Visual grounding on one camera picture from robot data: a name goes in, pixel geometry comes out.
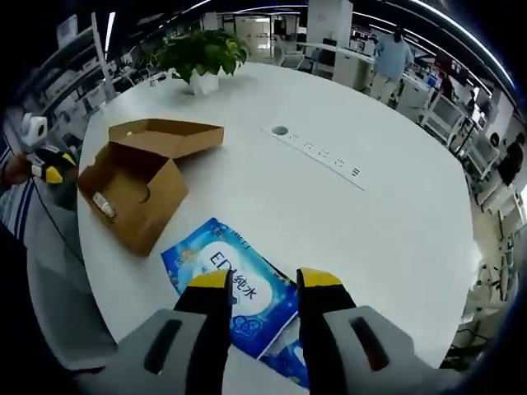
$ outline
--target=cable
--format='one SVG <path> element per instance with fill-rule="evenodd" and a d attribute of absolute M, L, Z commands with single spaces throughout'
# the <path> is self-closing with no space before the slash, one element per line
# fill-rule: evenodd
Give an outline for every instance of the cable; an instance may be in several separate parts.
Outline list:
<path fill-rule="evenodd" d="M 15 152 L 11 146 L 11 144 L 9 143 L 9 141 L 7 140 L 7 137 L 5 136 L 5 133 L 4 133 L 4 140 L 6 141 L 6 144 L 7 146 L 9 147 L 9 151 L 11 152 L 12 155 L 15 155 Z M 58 225 L 57 223 L 54 221 L 53 217 L 51 216 L 51 214 L 49 213 L 49 210 L 48 208 L 46 207 L 46 205 L 44 204 L 44 201 L 42 200 L 42 197 L 40 196 L 40 192 L 39 192 L 39 189 L 36 185 L 36 182 L 33 180 L 33 179 L 30 179 L 30 182 L 33 183 L 33 186 L 35 187 L 35 191 L 36 191 L 36 194 L 37 196 L 39 197 L 39 200 L 40 200 L 40 204 L 42 205 L 42 207 L 44 208 L 44 210 L 46 211 L 46 214 L 48 215 L 48 218 L 51 220 L 51 223 L 53 224 L 54 228 L 56 229 L 56 231 L 58 232 L 58 234 L 60 235 L 60 238 L 63 240 L 64 242 L 64 245 L 66 245 L 66 247 L 68 247 L 68 249 L 70 250 L 70 252 L 75 256 L 75 258 L 77 258 L 79 260 L 80 263 L 84 263 L 84 260 L 79 257 L 79 255 L 77 254 L 77 252 L 75 251 L 75 249 L 68 244 L 68 242 L 66 241 L 66 239 L 64 238 L 63 234 L 61 233 L 60 229 L 58 228 Z"/>

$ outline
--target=small bottle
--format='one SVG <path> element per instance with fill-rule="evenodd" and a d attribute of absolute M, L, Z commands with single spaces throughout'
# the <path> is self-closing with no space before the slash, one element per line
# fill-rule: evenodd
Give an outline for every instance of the small bottle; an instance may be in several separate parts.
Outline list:
<path fill-rule="evenodd" d="M 99 207 L 99 210 L 104 212 L 105 216 L 113 220 L 115 218 L 115 210 L 110 203 L 100 193 L 95 192 L 92 198 L 93 202 Z"/>

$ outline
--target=round cable hole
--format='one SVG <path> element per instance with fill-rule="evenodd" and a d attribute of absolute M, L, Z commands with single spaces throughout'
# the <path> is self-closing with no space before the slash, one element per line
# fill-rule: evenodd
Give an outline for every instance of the round cable hole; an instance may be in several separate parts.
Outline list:
<path fill-rule="evenodd" d="M 275 126 L 271 130 L 271 132 L 273 132 L 273 134 L 276 134 L 277 136 L 285 136 L 289 131 L 285 126 Z"/>

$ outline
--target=box lid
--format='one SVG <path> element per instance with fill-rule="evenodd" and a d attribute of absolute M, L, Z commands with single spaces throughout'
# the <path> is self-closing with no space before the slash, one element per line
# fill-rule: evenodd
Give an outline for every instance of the box lid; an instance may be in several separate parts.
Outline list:
<path fill-rule="evenodd" d="M 176 159 L 218 146 L 223 128 L 171 119 L 139 119 L 109 130 L 110 141 Z"/>

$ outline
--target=white flower pot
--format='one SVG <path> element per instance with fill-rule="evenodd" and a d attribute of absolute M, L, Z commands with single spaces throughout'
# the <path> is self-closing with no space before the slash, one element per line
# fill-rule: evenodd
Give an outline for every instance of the white flower pot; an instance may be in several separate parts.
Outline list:
<path fill-rule="evenodd" d="M 190 77 L 190 88 L 196 96 L 205 96 L 209 93 L 217 91 L 218 79 L 217 76 L 206 72 L 202 76 L 194 69 Z"/>

